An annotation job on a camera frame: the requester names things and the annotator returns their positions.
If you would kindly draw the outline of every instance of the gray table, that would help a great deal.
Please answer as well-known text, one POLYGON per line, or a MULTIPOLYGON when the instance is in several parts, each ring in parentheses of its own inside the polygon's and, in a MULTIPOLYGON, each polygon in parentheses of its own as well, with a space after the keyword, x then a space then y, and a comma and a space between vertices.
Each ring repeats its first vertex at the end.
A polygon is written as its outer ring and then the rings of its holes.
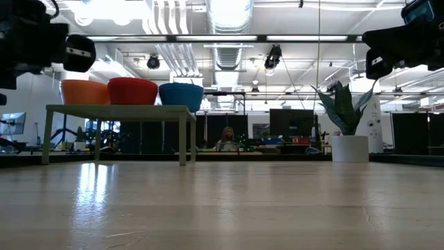
MULTIPOLYGON (((102 121, 119 122, 179 122, 179 163, 187 164, 187 122, 191 124, 191 161, 196 159, 196 117, 186 106, 123 106, 123 105, 47 105, 42 164, 49 164, 49 145, 54 112, 102 121)), ((96 131, 95 159, 100 159, 101 130, 96 131)))

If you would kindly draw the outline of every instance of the ceiling duct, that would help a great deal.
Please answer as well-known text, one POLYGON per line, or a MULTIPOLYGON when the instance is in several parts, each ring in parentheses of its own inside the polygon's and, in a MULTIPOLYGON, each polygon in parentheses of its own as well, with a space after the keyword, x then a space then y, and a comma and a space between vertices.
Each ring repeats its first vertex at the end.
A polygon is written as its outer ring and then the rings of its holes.
MULTIPOLYGON (((226 35, 247 33, 253 16, 253 2, 253 0, 206 0, 210 33, 226 35)), ((236 70, 241 64, 243 52, 244 49, 240 48, 215 48, 213 50, 215 65, 221 70, 236 70)), ((218 85, 223 84, 219 79, 224 78, 224 74, 227 72, 216 73, 215 79, 218 85)))

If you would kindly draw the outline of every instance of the woman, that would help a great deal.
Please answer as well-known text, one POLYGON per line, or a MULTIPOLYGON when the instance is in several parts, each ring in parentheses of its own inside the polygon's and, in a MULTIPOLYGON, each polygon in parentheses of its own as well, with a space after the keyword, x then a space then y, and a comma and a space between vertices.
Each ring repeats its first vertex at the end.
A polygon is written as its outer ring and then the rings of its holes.
POLYGON ((214 148, 217 151, 237 150, 237 145, 234 143, 234 133, 232 128, 226 127, 223 129, 221 139, 216 143, 214 148))

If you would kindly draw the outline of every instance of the camera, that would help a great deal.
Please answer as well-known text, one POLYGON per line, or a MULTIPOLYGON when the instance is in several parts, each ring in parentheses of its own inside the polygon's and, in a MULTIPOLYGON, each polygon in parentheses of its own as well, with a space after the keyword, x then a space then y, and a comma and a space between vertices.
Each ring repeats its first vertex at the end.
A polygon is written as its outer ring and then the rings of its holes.
POLYGON ((265 60, 265 68, 266 69, 274 69, 280 63, 279 58, 282 57, 282 50, 280 45, 274 45, 270 50, 270 53, 267 55, 265 60))
POLYGON ((149 69, 158 69, 160 67, 159 56, 157 54, 150 55, 146 66, 149 69))
POLYGON ((377 80, 393 68, 427 65, 444 67, 444 1, 414 0, 401 10, 404 26, 367 31, 362 40, 370 47, 366 76, 377 80))
MULTIPOLYGON (((68 24, 52 24, 60 14, 46 13, 39 0, 1 0, 0 3, 0 88, 16 90, 17 77, 41 74, 52 63, 66 70, 86 72, 96 60, 94 42, 82 35, 68 35, 68 24)), ((0 105, 6 96, 0 94, 0 105)))

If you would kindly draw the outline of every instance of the wooden floor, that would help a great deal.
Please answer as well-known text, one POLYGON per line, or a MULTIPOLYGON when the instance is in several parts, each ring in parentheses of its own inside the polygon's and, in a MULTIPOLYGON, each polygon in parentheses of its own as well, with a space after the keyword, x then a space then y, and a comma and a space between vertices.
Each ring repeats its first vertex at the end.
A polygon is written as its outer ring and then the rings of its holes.
POLYGON ((0 170, 1 249, 443 249, 444 169, 101 162, 0 170))

